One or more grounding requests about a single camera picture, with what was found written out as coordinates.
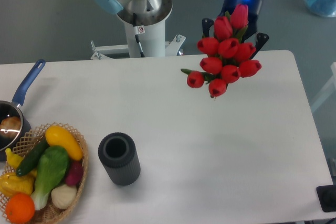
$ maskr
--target yellow pepper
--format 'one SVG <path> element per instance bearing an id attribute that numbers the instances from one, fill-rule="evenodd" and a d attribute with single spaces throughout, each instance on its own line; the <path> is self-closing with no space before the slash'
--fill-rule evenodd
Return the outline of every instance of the yellow pepper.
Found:
<path id="1" fill-rule="evenodd" d="M 17 177 L 15 173 L 5 173 L 0 176 L 0 191 L 9 198 L 17 193 L 31 195 L 34 189 L 34 178 L 30 175 Z"/>
<path id="2" fill-rule="evenodd" d="M 10 148 L 7 148 L 5 150 L 5 152 L 6 152 L 6 156 L 7 156 L 7 163 L 12 168 L 16 169 L 19 166 L 19 164 L 21 163 L 21 161 L 23 160 L 23 157 L 13 153 Z M 36 175 L 37 175 L 36 169 L 33 169 L 29 174 L 32 175 L 34 178 L 36 178 Z"/>
<path id="3" fill-rule="evenodd" d="M 83 158 L 83 151 L 74 136 L 61 126 L 50 126 L 46 130 L 46 140 L 50 146 L 62 146 L 73 160 L 80 161 Z"/>

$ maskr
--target orange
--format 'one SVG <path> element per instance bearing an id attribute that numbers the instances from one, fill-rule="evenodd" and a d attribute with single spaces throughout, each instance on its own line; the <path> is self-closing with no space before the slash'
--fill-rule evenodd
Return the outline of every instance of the orange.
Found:
<path id="1" fill-rule="evenodd" d="M 12 223 L 28 222 L 35 213 L 34 202 L 29 195 L 18 193 L 7 202 L 5 213 Z"/>

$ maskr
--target cable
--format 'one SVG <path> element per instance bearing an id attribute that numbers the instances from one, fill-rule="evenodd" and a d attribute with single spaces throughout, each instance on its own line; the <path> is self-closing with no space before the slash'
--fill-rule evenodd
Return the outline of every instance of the cable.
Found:
<path id="1" fill-rule="evenodd" d="M 333 223 L 335 220 L 336 220 L 336 217 L 335 217 L 335 218 L 332 218 L 331 220 L 329 220 L 329 221 L 326 222 L 325 224 L 331 224 L 331 223 Z"/>
<path id="2" fill-rule="evenodd" d="M 136 24 L 137 24 L 137 21 L 136 21 L 136 14 L 133 13 L 133 27 L 137 26 Z M 142 46 L 141 46 L 140 39 L 139 39 L 139 34 L 136 34 L 136 35 L 135 35 L 135 40 L 136 40 L 136 43 L 138 43 L 138 46 L 139 46 L 140 57 L 141 57 L 141 58 L 144 58 L 144 57 L 145 57 L 145 54 L 143 53 L 143 50 L 142 50 Z"/>

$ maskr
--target fake vegetable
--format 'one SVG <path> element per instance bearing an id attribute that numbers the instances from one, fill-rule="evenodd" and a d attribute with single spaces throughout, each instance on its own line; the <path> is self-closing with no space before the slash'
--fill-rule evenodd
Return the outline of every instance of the fake vegetable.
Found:
<path id="1" fill-rule="evenodd" d="M 44 139 L 41 140 L 37 145 L 35 145 L 30 152 L 23 158 L 21 163 L 16 169 L 16 176 L 24 176 L 33 170 L 38 161 L 43 154 L 43 152 L 49 147 L 47 141 Z"/>
<path id="2" fill-rule="evenodd" d="M 26 223 L 35 214 L 34 202 L 29 195 L 18 193 L 7 202 L 5 213 L 11 223 Z"/>
<path id="3" fill-rule="evenodd" d="M 7 148 L 5 150 L 6 152 L 6 156 L 7 156 L 7 163 L 14 169 L 16 169 L 19 164 L 22 162 L 23 157 L 15 154 L 12 152 L 12 150 L 10 148 Z M 29 175 L 32 175 L 34 178 L 36 178 L 36 169 L 33 169 Z"/>
<path id="4" fill-rule="evenodd" d="M 51 146 L 44 151 L 37 165 L 35 191 L 31 195 L 35 210 L 47 205 L 51 190 L 64 178 L 68 166 L 69 156 L 63 147 Z"/>
<path id="5" fill-rule="evenodd" d="M 61 185 L 51 191 L 52 203 L 59 209 L 67 209 L 77 194 L 75 186 Z"/>
<path id="6" fill-rule="evenodd" d="M 83 158 L 81 147 L 67 129 L 52 125 L 46 130 L 46 139 L 50 146 L 59 145 L 65 148 L 71 159 L 80 161 Z"/>
<path id="7" fill-rule="evenodd" d="M 83 177 L 83 167 L 78 161 L 73 161 L 70 165 L 68 174 L 65 177 L 65 183 L 68 186 L 75 186 Z"/>
<path id="8" fill-rule="evenodd" d="M 0 191 L 8 198 L 17 193 L 31 195 L 34 187 L 34 178 L 27 175 L 17 177 L 15 173 L 5 173 L 0 176 Z"/>

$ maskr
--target wicker basket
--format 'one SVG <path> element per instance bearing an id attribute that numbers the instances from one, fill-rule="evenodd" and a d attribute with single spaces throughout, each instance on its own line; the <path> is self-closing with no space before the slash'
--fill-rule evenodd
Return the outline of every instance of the wicker basket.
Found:
<path id="1" fill-rule="evenodd" d="M 84 137 L 80 134 L 80 132 L 78 132 L 76 129 L 74 129 L 72 126 L 69 126 L 68 124 L 53 123 L 53 124 L 41 125 L 40 127 L 36 127 L 34 130 L 30 130 L 30 132 L 26 133 L 24 137 L 21 137 L 20 141 L 13 148 L 13 153 L 24 157 L 37 143 L 40 142 L 40 140 L 44 137 L 46 130 L 52 125 L 59 125 L 67 129 L 81 146 L 83 150 L 82 166 L 84 170 L 84 175 L 79 185 L 77 186 L 77 195 L 74 201 L 67 209 L 61 210 L 56 208 L 52 204 L 51 197 L 49 196 L 47 206 L 40 211 L 35 211 L 34 217 L 30 222 L 27 223 L 47 224 L 47 223 L 58 223 L 64 220 L 71 213 L 71 211 L 77 204 L 79 197 L 83 191 L 85 180 L 88 174 L 88 147 L 86 145 L 86 141 Z M 9 166 L 8 163 L 6 163 L 3 174 L 14 171 L 15 170 L 11 166 Z M 9 200 L 8 197 L 4 196 L 3 194 L 0 194 L 0 210 L 3 212 L 2 214 L 3 217 L 6 218 L 8 222 L 10 222 L 5 214 L 5 208 L 8 200 Z"/>

